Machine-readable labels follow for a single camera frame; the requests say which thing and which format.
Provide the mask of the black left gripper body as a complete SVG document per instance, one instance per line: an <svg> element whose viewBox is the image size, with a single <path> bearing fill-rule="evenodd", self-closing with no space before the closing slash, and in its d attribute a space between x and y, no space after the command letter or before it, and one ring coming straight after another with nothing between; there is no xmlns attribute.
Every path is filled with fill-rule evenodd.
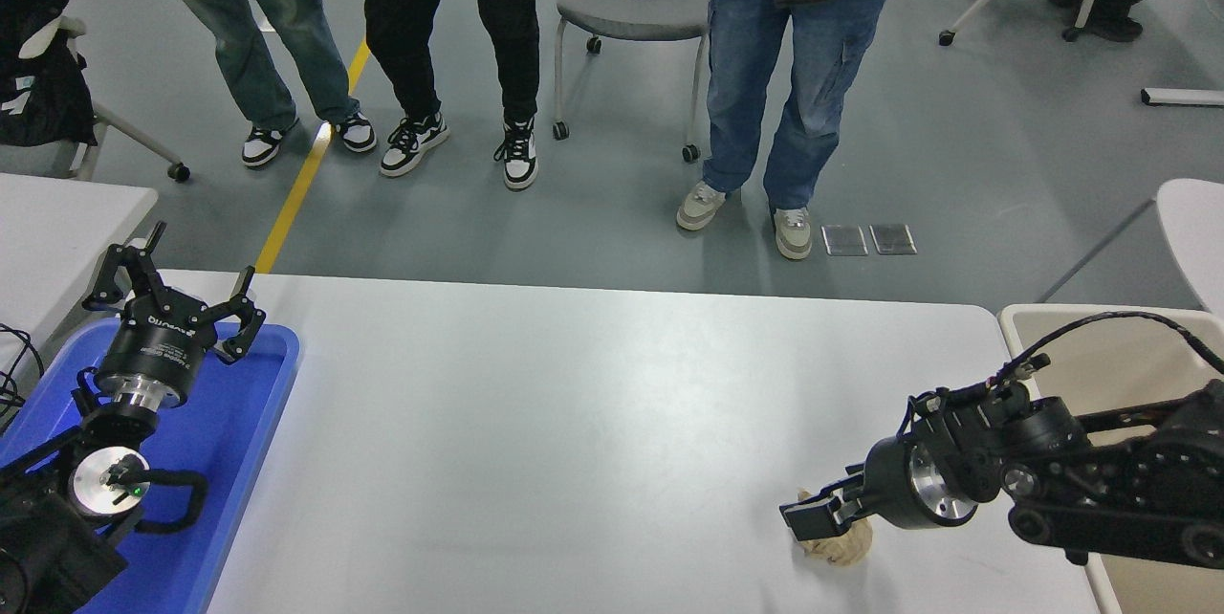
<svg viewBox="0 0 1224 614"><path fill-rule="evenodd" d="M171 390L191 390L200 374L213 328L200 317L206 305L196 297L174 297L170 312L153 297L133 297L122 306L120 327L98 364L95 387L115 390L125 378L143 375Z"/></svg>

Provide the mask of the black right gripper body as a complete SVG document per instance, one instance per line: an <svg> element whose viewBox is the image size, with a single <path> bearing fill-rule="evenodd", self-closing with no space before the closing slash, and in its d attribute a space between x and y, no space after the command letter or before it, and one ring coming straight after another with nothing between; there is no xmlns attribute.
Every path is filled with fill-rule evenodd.
<svg viewBox="0 0 1224 614"><path fill-rule="evenodd" d="M942 516L917 488L919 461L928 461L922 444L900 439L876 443L863 468L863 509L902 530L942 527Z"/></svg>

